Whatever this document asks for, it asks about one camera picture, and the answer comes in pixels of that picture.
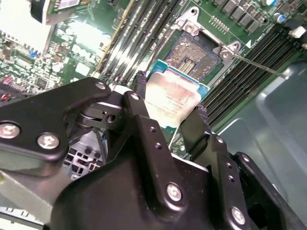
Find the chip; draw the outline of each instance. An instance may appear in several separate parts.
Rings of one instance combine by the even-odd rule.
[[[42,79],[42,78],[38,78],[38,79],[37,79],[37,82],[36,82],[36,85],[37,85],[39,88],[44,89],[44,88],[46,88],[46,86],[47,86],[47,81],[45,81],[45,80]]]

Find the blue capacitor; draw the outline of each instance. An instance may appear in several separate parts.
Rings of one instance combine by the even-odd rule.
[[[281,14],[281,13],[274,14],[274,20],[277,23],[283,23],[284,21],[286,21],[286,19],[287,19],[287,17],[284,14]]]
[[[35,57],[36,57],[36,52],[30,51],[29,56],[30,56],[31,58],[35,58]]]

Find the electronic component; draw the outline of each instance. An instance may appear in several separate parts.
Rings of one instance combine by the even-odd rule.
[[[42,79],[42,78],[38,78],[37,81],[36,81],[36,85],[39,87],[39,88],[46,88],[47,86],[47,81]]]
[[[61,62],[54,63],[52,65],[52,71],[59,73],[63,69],[64,65]]]
[[[233,0],[229,0],[228,3],[223,7],[225,13],[230,13],[236,7],[236,3]]]
[[[26,44],[38,53],[45,53],[53,28],[42,25],[32,18],[29,7],[29,2],[25,0],[2,0],[0,30],[6,33],[8,40],[21,45]]]
[[[87,76],[91,68],[79,62],[76,67],[76,72],[82,74],[83,76]]]
[[[260,26],[260,23],[257,21],[253,21],[252,24],[250,24],[250,26],[247,27],[247,31],[249,34],[253,33],[258,27]]]
[[[281,13],[275,13],[274,14],[274,20],[277,23],[283,23],[284,21],[286,21],[286,15],[281,14]]]
[[[264,6],[273,6],[276,3],[277,0],[263,0],[262,4]]]
[[[239,2],[239,6],[244,6],[245,5],[245,3],[247,2],[247,0],[241,0],[240,2]]]
[[[119,4],[119,0],[107,0],[107,2],[111,5],[111,6],[118,6]]]
[[[247,26],[252,21],[252,17],[249,14],[245,14],[243,18],[239,20],[239,24],[243,27]]]
[[[53,57],[53,60],[54,60],[55,62],[60,62],[60,61],[62,60],[62,57],[59,56],[59,55],[55,55],[55,56]]]
[[[254,9],[255,9],[255,7],[253,5],[250,5],[246,11],[247,11],[247,13],[251,14]]]
[[[231,14],[231,17],[237,21],[243,15],[244,10],[241,7],[236,8],[236,10]]]
[[[44,25],[55,25],[68,19],[80,5],[88,0],[31,0],[31,15]]]
[[[213,1],[213,3],[214,3],[216,6],[223,6],[225,2],[226,2],[226,0],[214,0],[214,1]]]
[[[209,44],[206,44],[204,35],[200,34],[200,37],[203,39],[196,41],[191,35],[183,33],[164,60],[198,81],[221,63],[221,59],[207,47]]]
[[[178,127],[205,97],[209,87],[158,61],[149,74],[145,104],[161,127]]]
[[[289,35],[291,35],[294,38],[300,38],[305,32],[306,32],[306,29],[302,26],[299,26],[296,29],[291,30],[289,32]]]

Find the capacitor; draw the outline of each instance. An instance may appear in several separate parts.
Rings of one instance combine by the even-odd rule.
[[[54,63],[52,66],[52,71],[59,73],[63,69],[64,65],[61,62]]]
[[[281,13],[276,13],[274,14],[274,20],[277,22],[277,23],[283,23],[284,21],[286,21],[286,15],[284,14],[281,14]]]
[[[277,0],[263,0],[262,4],[264,6],[273,6],[276,3]]]

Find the silver screw head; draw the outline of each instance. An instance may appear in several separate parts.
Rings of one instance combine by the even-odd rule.
[[[136,93],[132,93],[131,94],[131,97],[134,99],[134,100],[139,100],[140,97],[136,94]]]
[[[223,141],[223,139],[222,138],[220,138],[220,137],[216,137],[216,139],[218,140],[218,142],[220,142],[220,143],[223,143],[224,141]]]
[[[249,162],[249,158],[245,155],[243,155],[243,159],[246,161],[246,162]]]
[[[105,90],[106,89],[105,85],[102,82],[96,83],[96,87],[98,87],[101,90]]]
[[[181,190],[174,184],[168,184],[166,188],[168,196],[174,200],[179,201],[182,198]]]
[[[240,225],[245,224],[244,215],[242,214],[242,212],[238,208],[232,207],[231,208],[231,214],[238,224],[240,224]]]
[[[55,149],[59,146],[59,139],[53,134],[43,134],[37,139],[37,143],[40,147],[46,150]]]
[[[0,124],[0,138],[12,139],[20,134],[20,128],[11,123]]]
[[[222,58],[228,58],[228,56],[229,56],[228,51],[222,52]]]

